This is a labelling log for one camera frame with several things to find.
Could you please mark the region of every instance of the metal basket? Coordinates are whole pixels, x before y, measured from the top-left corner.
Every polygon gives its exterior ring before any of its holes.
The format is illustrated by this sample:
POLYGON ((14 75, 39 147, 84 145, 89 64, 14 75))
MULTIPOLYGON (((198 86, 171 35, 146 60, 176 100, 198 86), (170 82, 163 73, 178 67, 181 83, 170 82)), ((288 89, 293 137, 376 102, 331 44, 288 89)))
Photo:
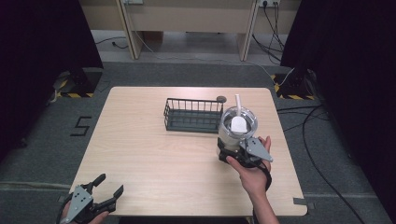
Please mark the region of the metal basket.
POLYGON ((218 133, 223 102, 168 98, 165 127, 167 131, 218 133))

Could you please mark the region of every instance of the hazard tape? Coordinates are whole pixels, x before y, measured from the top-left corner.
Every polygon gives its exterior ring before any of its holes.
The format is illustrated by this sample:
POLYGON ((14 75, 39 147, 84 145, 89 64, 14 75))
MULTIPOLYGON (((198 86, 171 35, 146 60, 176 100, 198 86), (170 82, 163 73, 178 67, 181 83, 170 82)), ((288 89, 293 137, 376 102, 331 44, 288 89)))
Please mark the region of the hazard tape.
POLYGON ((83 98, 83 97, 93 97, 93 93, 73 93, 73 92, 60 92, 58 94, 60 97, 69 97, 69 98, 83 98))
MULTIPOLYGON (((276 75, 271 75, 273 81, 275 81, 276 75)), ((301 90, 295 90, 297 92, 290 92, 286 87, 279 86, 279 83, 274 85, 276 96, 281 99, 291 99, 291 100, 314 100, 314 96, 305 87, 301 90)))

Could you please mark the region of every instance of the black curtain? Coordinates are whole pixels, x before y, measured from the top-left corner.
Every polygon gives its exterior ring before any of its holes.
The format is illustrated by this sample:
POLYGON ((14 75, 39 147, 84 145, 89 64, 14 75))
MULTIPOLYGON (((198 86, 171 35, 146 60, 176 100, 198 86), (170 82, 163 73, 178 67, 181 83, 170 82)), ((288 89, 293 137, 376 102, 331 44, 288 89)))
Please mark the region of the black curtain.
POLYGON ((302 0, 281 62, 301 76, 307 68, 316 72, 325 105, 393 222, 395 22, 393 0, 302 0))
POLYGON ((28 133, 57 76, 103 65, 78 0, 6 1, 0 4, 0 25, 4 156, 28 133))

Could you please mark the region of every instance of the black cable on floor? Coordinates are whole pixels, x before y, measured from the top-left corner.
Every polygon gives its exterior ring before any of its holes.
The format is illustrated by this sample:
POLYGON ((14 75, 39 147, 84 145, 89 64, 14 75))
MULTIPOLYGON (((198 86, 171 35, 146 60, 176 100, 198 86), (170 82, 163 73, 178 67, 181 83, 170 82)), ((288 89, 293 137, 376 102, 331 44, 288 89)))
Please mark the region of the black cable on floor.
POLYGON ((311 160, 312 165, 315 167, 315 169, 317 170, 318 174, 323 178, 323 180, 329 185, 329 187, 338 195, 338 197, 340 197, 340 199, 346 204, 346 206, 349 207, 349 209, 353 212, 353 214, 358 218, 358 220, 364 224, 363 219, 361 219, 361 217, 359 216, 359 214, 356 212, 356 210, 352 207, 352 205, 350 205, 350 203, 344 198, 344 196, 338 192, 338 190, 329 182, 329 180, 327 180, 327 178, 324 176, 324 174, 319 170, 319 168, 317 167, 317 165, 314 162, 314 159, 312 158, 311 152, 309 151, 308 148, 308 144, 306 143, 306 138, 305 138, 305 124, 308 121, 309 117, 311 117, 311 115, 320 107, 322 107, 322 105, 318 105, 316 106, 305 118, 304 122, 303 122, 303 141, 304 141, 304 147, 306 150, 306 153, 308 154, 309 160, 311 160))
POLYGON ((303 125, 303 123, 294 125, 294 126, 292 126, 292 127, 289 127, 288 129, 283 130, 283 132, 287 132, 287 131, 289 131, 289 130, 291 130, 291 129, 300 127, 300 126, 302 126, 302 125, 303 125))
MULTIPOLYGON (((280 112, 277 114, 300 114, 300 115, 308 115, 308 113, 303 113, 303 112, 297 112, 297 111, 287 111, 287 112, 280 112)), ((315 118, 315 119, 321 119, 321 120, 330 120, 330 119, 324 119, 321 118, 320 115, 322 114, 326 114, 326 112, 320 113, 318 115, 311 115, 311 117, 315 118)))
POLYGON ((100 43, 103 43, 103 42, 105 42, 105 41, 107 41, 107 40, 111 40, 111 39, 123 39, 123 38, 126 38, 126 37, 125 37, 125 36, 114 36, 114 37, 110 37, 110 38, 101 40, 101 41, 99 41, 99 42, 95 42, 95 44, 100 44, 100 43))
POLYGON ((128 45, 127 46, 125 46, 125 47, 120 47, 118 44, 116 44, 116 42, 111 42, 111 44, 114 46, 114 47, 117 47, 117 48, 119 48, 119 49, 126 49, 126 48, 128 48, 128 45))
POLYGON ((304 106, 295 106, 295 107, 288 107, 288 108, 280 108, 280 109, 277 109, 276 111, 279 112, 279 111, 284 111, 284 110, 315 108, 315 107, 317 107, 317 106, 320 106, 320 105, 304 105, 304 106))

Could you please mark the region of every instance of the power cable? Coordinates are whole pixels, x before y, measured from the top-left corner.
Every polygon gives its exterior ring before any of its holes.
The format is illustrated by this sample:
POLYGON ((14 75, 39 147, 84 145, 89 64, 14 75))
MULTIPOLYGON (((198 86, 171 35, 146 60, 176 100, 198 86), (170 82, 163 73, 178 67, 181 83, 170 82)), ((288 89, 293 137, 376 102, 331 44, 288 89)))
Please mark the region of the power cable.
POLYGON ((112 39, 123 39, 123 38, 126 38, 125 36, 114 36, 114 37, 110 37, 110 38, 107 38, 107 39, 104 39, 104 40, 101 40, 101 41, 99 41, 99 42, 95 42, 95 44, 101 44, 101 43, 103 43, 103 42, 105 42, 105 41, 107 41, 107 40, 112 40, 112 39))
MULTIPOLYGON (((308 113, 297 112, 297 111, 280 112, 280 113, 277 113, 277 114, 279 114, 279 115, 282 115, 282 114, 308 115, 308 113)), ((318 114, 318 115, 311 115, 311 116, 314 117, 315 119, 330 120, 330 119, 321 118, 320 115, 322 115, 322 114, 326 114, 326 112, 320 113, 320 114, 318 114)))
MULTIPOLYGON (((273 41, 274 41, 274 35, 271 37, 269 49, 271 48, 271 45, 272 45, 273 41)), ((279 63, 276 63, 276 62, 274 62, 274 61, 271 59, 270 56, 271 56, 271 55, 268 54, 268 59, 270 60, 271 63, 276 64, 276 65, 280 65, 280 59, 276 58, 276 59, 279 61, 279 63)))
POLYGON ((127 46, 125 46, 125 47, 120 47, 118 44, 116 44, 116 42, 111 42, 111 44, 114 46, 114 47, 117 47, 117 48, 119 48, 119 49, 126 49, 126 48, 128 48, 128 45, 127 46))
MULTIPOLYGON (((325 113, 326 113, 326 112, 323 112, 323 113, 321 113, 321 114, 318 114, 317 116, 315 116, 314 118, 310 118, 309 120, 311 120, 311 119, 320 119, 319 115, 322 115, 322 114, 325 114, 325 113)), ((291 129, 295 129, 295 128, 300 127, 300 126, 302 126, 302 125, 303 125, 303 123, 300 123, 300 124, 291 126, 291 127, 289 127, 288 129, 283 130, 283 132, 285 133, 285 132, 287 132, 287 131, 290 131, 291 129)))
POLYGON ((282 51, 277 50, 277 49, 271 49, 270 47, 266 47, 266 46, 264 46, 264 44, 260 43, 260 42, 257 40, 257 38, 256 38, 255 35, 252 35, 252 37, 253 37, 253 39, 256 41, 257 45, 259 45, 259 47, 260 47, 265 53, 267 53, 268 55, 271 55, 273 58, 275 58, 275 59, 277 59, 278 61, 280 61, 280 59, 279 59, 278 57, 276 57, 275 54, 273 54, 273 53, 271 52, 271 50, 275 50, 275 51, 278 51, 278 52, 282 52, 282 51))
POLYGON ((315 108, 315 107, 317 107, 317 106, 318 106, 318 105, 295 106, 295 107, 288 107, 288 108, 280 108, 280 109, 277 109, 276 111, 279 112, 279 111, 284 111, 284 110, 315 108))
POLYGON ((262 7, 263 10, 264 10, 265 18, 267 18, 268 23, 270 24, 271 30, 273 31, 273 37, 275 38, 275 40, 277 41, 277 43, 279 44, 279 46, 283 50, 284 44, 282 43, 282 40, 280 39, 279 33, 277 31, 277 22, 279 20, 279 6, 278 6, 277 3, 274 4, 274 7, 275 7, 275 28, 274 28, 270 18, 268 17, 267 11, 265 10, 266 9, 266 2, 267 1, 264 1, 264 6, 262 7))

